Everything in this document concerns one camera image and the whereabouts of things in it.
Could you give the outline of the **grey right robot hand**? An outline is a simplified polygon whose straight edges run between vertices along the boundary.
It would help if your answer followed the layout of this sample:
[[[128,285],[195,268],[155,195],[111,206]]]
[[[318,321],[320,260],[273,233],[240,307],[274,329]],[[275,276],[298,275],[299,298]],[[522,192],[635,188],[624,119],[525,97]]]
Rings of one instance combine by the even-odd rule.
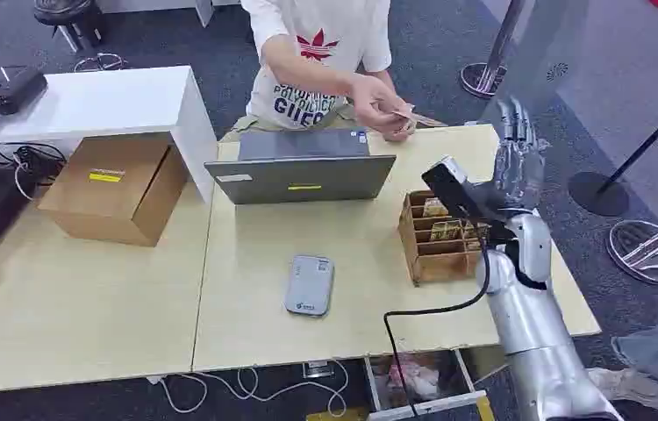
[[[497,101],[497,107],[503,134],[493,173],[495,201],[532,211],[540,203],[550,144],[537,135],[527,109],[516,97]]]

